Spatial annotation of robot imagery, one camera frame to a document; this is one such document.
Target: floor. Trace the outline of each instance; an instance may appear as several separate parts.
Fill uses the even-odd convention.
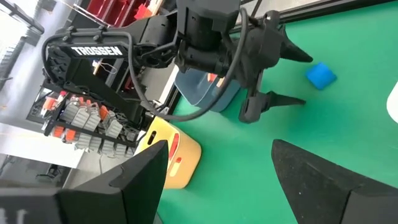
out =
[[[257,12],[256,16],[261,16],[264,14],[266,11],[275,9],[275,10],[284,10],[284,9],[289,9],[291,7],[297,7],[301,6],[303,4],[308,4],[311,2],[314,2],[316,0],[263,0],[261,3],[259,10]],[[251,13],[254,5],[256,2],[250,2],[244,7],[247,8],[248,13]],[[170,73],[170,69],[166,68],[167,75]],[[156,76],[162,76],[163,70],[156,70],[152,71],[151,73],[151,80],[156,80]],[[167,82],[167,79],[161,78],[158,80],[158,82]],[[150,95],[148,97],[157,97],[159,93],[155,92],[154,90],[150,89]],[[64,187],[66,188],[74,188],[76,186],[79,186],[80,184],[96,177],[97,175],[100,175],[101,169],[100,169],[100,163],[99,163],[100,155],[97,154],[85,154],[83,155],[78,169],[77,170],[72,170],[71,174],[65,183]],[[101,165],[102,165],[102,172],[106,172],[107,170],[112,169],[114,166],[119,165],[120,163],[124,162],[125,159],[112,159],[108,157],[102,157],[101,158]]]

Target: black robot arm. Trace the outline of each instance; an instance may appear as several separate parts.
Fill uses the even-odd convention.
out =
[[[166,16],[153,16],[133,22],[124,28],[63,29],[49,38],[43,49],[45,70],[52,82],[66,90],[87,86],[91,92],[121,110],[128,119],[137,119],[138,111],[144,110],[139,103],[127,102],[116,92],[100,83],[88,72],[84,58],[126,58],[133,84],[138,82],[132,66],[165,68],[175,57],[180,71],[195,68],[204,72],[237,79],[248,95],[242,105],[239,119],[252,123],[271,106],[303,104],[304,101],[273,92],[259,92],[262,72],[286,58],[299,62],[311,62],[312,58],[295,46],[286,36],[284,26],[279,25],[279,13],[268,12],[263,19],[247,17],[241,9],[243,21],[249,19],[255,28],[246,30],[242,38],[234,42],[228,32],[234,26],[239,12],[239,1],[228,7],[209,10],[206,4],[196,1],[178,1],[178,12]],[[45,57],[49,45],[49,56]],[[214,102],[222,95],[221,87]],[[136,87],[144,108],[165,119],[186,121],[202,115],[211,108],[202,108],[188,116],[161,115],[148,105],[148,101]]]

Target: blue container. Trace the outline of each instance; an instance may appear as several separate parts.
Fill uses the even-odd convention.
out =
[[[307,78],[319,90],[333,83],[337,77],[324,63],[313,66],[307,72]]]
[[[207,80],[207,72],[189,69],[187,72],[178,72],[175,77],[174,84],[181,94],[194,106],[206,107],[210,101],[216,96],[217,83],[220,78],[216,78],[213,82]],[[212,107],[212,111],[223,111],[239,91],[240,85],[236,80],[232,80],[223,96],[218,100],[216,105]]]

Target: white wall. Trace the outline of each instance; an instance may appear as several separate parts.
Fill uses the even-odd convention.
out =
[[[159,100],[162,95],[163,89],[169,80],[170,74],[174,69],[175,64],[171,63],[167,68],[146,68],[143,76],[142,83],[147,86],[145,96],[148,100]]]
[[[73,4],[75,0],[65,2]],[[40,125],[26,120],[26,117],[44,80],[41,59],[43,42],[64,26],[70,11],[68,6],[58,2],[51,14],[44,11],[38,19],[45,32],[37,46],[25,44],[9,75],[13,79],[7,81],[0,92],[0,106],[3,107],[0,110],[0,123],[40,130]]]
[[[24,159],[20,157],[13,157],[12,163],[6,164],[2,174],[0,175],[0,182],[12,181],[21,186],[43,186],[43,187],[56,187],[57,182],[61,176],[56,178],[37,178],[38,174],[46,174],[50,164]]]
[[[26,159],[77,168],[84,153],[74,150],[71,144],[64,144],[59,138],[46,137],[6,124],[0,125],[0,153]]]

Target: green mat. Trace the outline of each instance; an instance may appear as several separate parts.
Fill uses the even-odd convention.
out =
[[[398,124],[386,110],[398,80],[397,24],[398,2],[288,24],[312,65],[325,62],[337,81],[318,91],[305,78],[312,65],[281,60],[264,73],[262,91],[306,99],[305,106],[272,108],[243,124],[242,91],[222,114],[176,123],[203,154],[186,189],[163,192],[163,222],[296,223],[271,161],[274,139],[398,187]],[[176,114],[194,110],[181,100]]]

